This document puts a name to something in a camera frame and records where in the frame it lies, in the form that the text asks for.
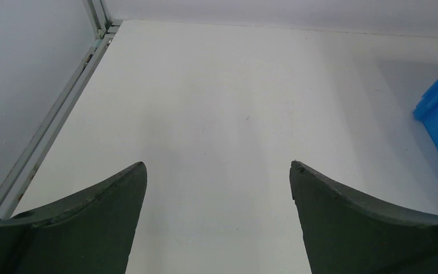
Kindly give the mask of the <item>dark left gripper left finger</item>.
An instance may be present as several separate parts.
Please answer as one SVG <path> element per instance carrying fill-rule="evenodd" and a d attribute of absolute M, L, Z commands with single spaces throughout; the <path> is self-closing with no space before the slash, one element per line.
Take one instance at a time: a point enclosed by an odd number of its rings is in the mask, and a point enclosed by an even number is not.
<path fill-rule="evenodd" d="M 0 273 L 124 273 L 147 189 L 137 162 L 50 204 L 0 219 Z"/>

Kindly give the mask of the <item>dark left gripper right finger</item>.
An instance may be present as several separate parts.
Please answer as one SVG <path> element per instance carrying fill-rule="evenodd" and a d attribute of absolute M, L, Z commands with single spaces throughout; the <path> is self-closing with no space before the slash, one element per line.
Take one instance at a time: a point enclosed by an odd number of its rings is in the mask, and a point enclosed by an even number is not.
<path fill-rule="evenodd" d="M 312 273 L 438 273 L 438 215 L 380 200 L 291 163 Z"/>

